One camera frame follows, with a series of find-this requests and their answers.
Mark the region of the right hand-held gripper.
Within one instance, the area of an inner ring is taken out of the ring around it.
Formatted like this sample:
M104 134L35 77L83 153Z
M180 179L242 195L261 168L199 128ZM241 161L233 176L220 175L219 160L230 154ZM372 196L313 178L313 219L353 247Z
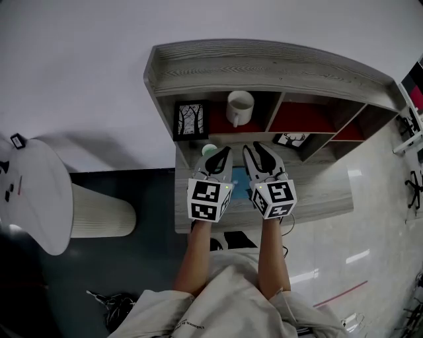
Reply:
M293 180L288 179L284 162L269 146L255 141L253 147L259 155L255 160L251 149L243 146L243 161L250 178L250 200L263 219L280 219L288 216L297 204Z

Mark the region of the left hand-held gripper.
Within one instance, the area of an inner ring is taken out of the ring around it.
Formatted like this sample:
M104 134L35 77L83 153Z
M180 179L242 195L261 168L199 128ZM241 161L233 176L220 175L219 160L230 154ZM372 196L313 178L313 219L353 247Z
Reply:
M232 167L231 147L208 151L197 161L188 179L188 218L219 222L232 197Z

